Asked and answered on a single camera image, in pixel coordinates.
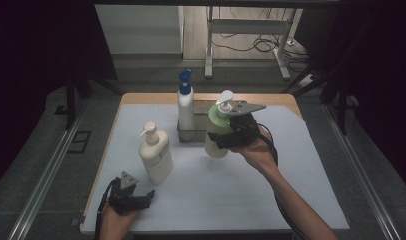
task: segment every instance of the pump dispenser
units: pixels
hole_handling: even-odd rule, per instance
[[[150,180],[154,184],[162,183],[174,165],[172,162],[169,137],[165,131],[157,130],[154,122],[147,122],[140,137],[146,134],[146,141],[140,146],[140,157]]]
[[[191,69],[186,69],[179,74],[178,88],[178,134],[181,141],[191,141],[194,137],[194,98],[193,87],[190,83]]]
[[[222,92],[216,104],[209,109],[209,121],[206,129],[205,150],[212,158],[222,158],[228,154],[228,149],[219,149],[215,142],[211,141],[208,132],[224,135],[233,132],[229,126],[227,113],[233,108],[230,104],[234,93],[230,90]]]

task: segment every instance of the white tabletop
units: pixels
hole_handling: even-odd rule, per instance
[[[274,136],[279,168],[297,192],[332,229],[348,229],[344,214],[325,174],[306,123],[284,106],[268,106],[253,113]],[[134,192],[155,189],[149,209],[131,227],[135,233],[284,231],[274,194],[263,176],[244,158],[228,153],[211,159],[203,143],[180,143],[176,130],[177,105],[124,104],[115,121],[106,155],[82,226],[93,233],[101,197],[123,170],[139,179]],[[147,121],[169,134],[174,169],[160,185],[150,182],[138,148]]]

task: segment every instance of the hand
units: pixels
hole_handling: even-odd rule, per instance
[[[112,206],[106,203],[102,212],[100,239],[123,239],[139,213],[139,211],[132,211],[125,216],[121,216]]]
[[[260,133],[267,139],[271,139],[269,133],[261,126],[259,126]],[[272,156],[269,146],[257,138],[256,141],[245,147],[235,147],[230,149],[231,152],[240,153],[246,159],[250,166],[256,168],[263,175],[277,172],[278,168],[275,165],[274,157]]]

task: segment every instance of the bottle cap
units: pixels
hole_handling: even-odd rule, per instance
[[[191,92],[191,69],[186,69],[179,74],[179,93],[182,95],[188,95]]]
[[[144,136],[144,134],[147,134],[146,135],[147,142],[156,142],[157,140],[159,140],[159,136],[157,135],[156,131],[157,131],[156,123],[147,122],[146,124],[144,124],[144,131],[140,134],[140,137]]]
[[[232,109],[230,102],[233,98],[234,93],[230,90],[225,90],[222,92],[218,101],[216,101],[216,105],[218,105],[218,115],[220,117],[227,117],[227,113]]]

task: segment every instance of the white lotion bottle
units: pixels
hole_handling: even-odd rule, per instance
[[[191,69],[179,74],[178,98],[178,129],[181,142],[191,141],[194,138],[194,91],[190,83]]]
[[[154,184],[162,183],[172,171],[169,137],[165,131],[157,130],[154,122],[147,122],[140,137],[146,134],[146,140],[140,146],[140,157],[150,180]]]

